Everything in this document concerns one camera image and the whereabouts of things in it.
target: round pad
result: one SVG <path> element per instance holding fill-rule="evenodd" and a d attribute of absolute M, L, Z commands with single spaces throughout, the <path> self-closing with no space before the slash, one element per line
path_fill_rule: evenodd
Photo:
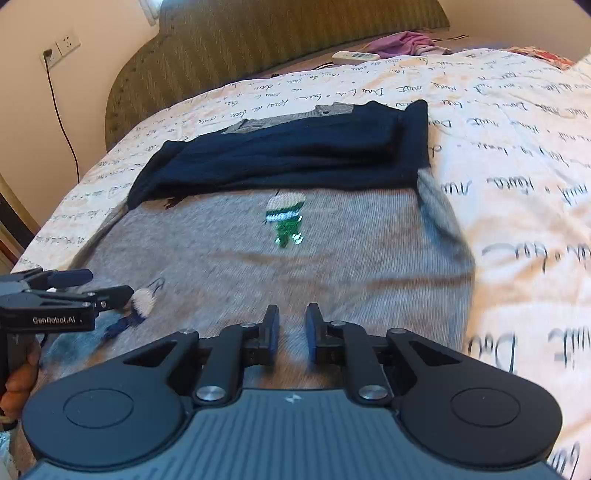
<path fill-rule="evenodd" d="M 493 388 L 470 388 L 452 399 L 457 418 L 476 427 L 500 427 L 519 415 L 519 402 L 508 393 Z"/>
<path fill-rule="evenodd" d="M 124 421 L 134 409 L 129 395 L 108 388 L 95 388 L 74 395 L 64 405 L 64 415 L 87 429 L 107 429 Z"/>
<path fill-rule="evenodd" d="M 402 398 L 400 420 L 431 453 L 478 469 L 543 460 L 562 424 L 546 390 L 470 358 L 420 369 Z"/>
<path fill-rule="evenodd" d="M 23 412 L 35 456 L 93 470 L 124 466 L 161 448 L 185 413 L 156 370 L 112 361 L 46 385 Z"/>

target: power cord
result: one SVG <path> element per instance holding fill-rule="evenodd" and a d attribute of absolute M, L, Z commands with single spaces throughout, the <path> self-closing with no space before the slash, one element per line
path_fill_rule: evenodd
<path fill-rule="evenodd" d="M 70 143 L 70 139 L 68 138 L 66 131 L 64 130 L 64 126 L 61 123 L 60 112 L 57 110 L 56 95 L 55 93 L 53 93 L 53 85 L 51 84 L 51 76 L 49 75 L 49 65 L 47 64 L 47 57 L 51 57 L 52 53 L 53 50 L 51 48 L 43 52 L 43 60 L 45 60 L 45 69 L 47 71 L 47 80 L 49 81 L 49 88 L 51 89 L 51 98 L 53 99 L 53 106 L 56 109 L 57 120 L 60 123 L 61 133 L 63 133 L 64 137 L 66 137 L 66 141 L 68 142 L 70 150 L 72 151 L 72 155 L 74 156 L 74 161 L 76 162 L 76 178 L 78 179 L 78 183 L 80 183 L 80 168 L 78 167 L 78 159 L 76 158 L 76 153 L 74 153 L 74 148 Z"/>

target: power outlet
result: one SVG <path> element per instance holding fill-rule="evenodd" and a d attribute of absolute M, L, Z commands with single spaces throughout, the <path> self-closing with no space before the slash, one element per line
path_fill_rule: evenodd
<path fill-rule="evenodd" d="M 60 49 L 57 48 L 57 43 L 56 42 L 54 42 L 51 45 L 49 45 L 45 50 L 49 50 L 49 49 L 51 49 L 51 56 L 47 57 L 47 66 L 51 70 L 51 68 L 56 63 L 58 63 L 63 58 L 63 56 L 61 55 Z M 45 58 L 43 56 L 43 51 L 41 52 L 41 54 L 39 56 L 40 56 L 40 59 L 41 59 L 41 64 L 43 65 L 43 69 L 45 70 Z"/>
<path fill-rule="evenodd" d="M 76 35 L 76 32 L 70 30 L 62 38 L 57 40 L 57 46 L 60 49 L 61 56 L 65 57 L 80 47 L 80 39 L 78 38 L 78 35 Z"/>

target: white remote control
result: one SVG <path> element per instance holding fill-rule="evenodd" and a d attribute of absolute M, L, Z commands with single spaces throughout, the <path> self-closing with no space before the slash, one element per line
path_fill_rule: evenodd
<path fill-rule="evenodd" d="M 377 53 L 341 50 L 333 55 L 333 62 L 337 65 L 359 65 L 365 61 L 379 60 Z"/>

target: grey sweater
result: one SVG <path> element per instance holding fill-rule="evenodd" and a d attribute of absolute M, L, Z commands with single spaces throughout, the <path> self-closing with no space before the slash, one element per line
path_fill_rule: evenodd
<path fill-rule="evenodd" d="M 346 114 L 352 106 L 242 121 L 248 132 L 302 116 Z M 141 288 L 162 278 L 151 316 L 106 346 L 100 339 L 116 313 L 101 315 L 94 332 L 62 335 L 45 354 L 47 380 L 128 352 L 181 328 L 217 335 L 226 325 L 258 322 L 268 304 L 281 312 L 274 372 L 249 369 L 245 383 L 319 387 L 334 371 L 307 362 L 304 311 L 317 302 L 325 320 L 413 330 L 459 349 L 472 295 L 474 262 L 451 206 L 428 170 L 416 190 L 304 192 L 300 245 L 279 248 L 265 208 L 275 191 L 208 194 L 166 209 L 147 202 L 128 212 L 83 262 L 91 287 Z"/>

